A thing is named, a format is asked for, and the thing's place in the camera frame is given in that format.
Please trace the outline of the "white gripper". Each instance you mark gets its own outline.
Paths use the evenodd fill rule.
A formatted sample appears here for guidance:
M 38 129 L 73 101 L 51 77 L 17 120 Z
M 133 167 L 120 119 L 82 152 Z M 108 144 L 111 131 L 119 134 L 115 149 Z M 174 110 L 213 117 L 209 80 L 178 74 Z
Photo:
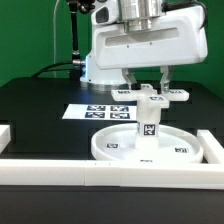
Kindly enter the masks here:
M 123 24 L 102 26 L 93 33 L 93 53 L 100 69 L 125 68 L 122 76 L 130 90 L 140 84 L 129 68 L 161 66 L 160 87 L 169 92 L 172 66 L 202 62 L 207 54 L 207 41 L 200 6 L 167 12 L 152 20 L 147 31 L 124 32 Z

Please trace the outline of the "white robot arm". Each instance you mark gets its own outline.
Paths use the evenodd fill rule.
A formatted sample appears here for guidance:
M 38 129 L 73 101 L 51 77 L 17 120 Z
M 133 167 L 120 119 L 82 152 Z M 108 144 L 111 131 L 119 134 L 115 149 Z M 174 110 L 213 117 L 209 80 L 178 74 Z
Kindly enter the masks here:
M 135 82 L 133 69 L 159 67 L 166 86 L 172 66 L 206 58 L 206 21 L 198 0 L 97 0 L 80 81 L 101 91 L 122 88 Z

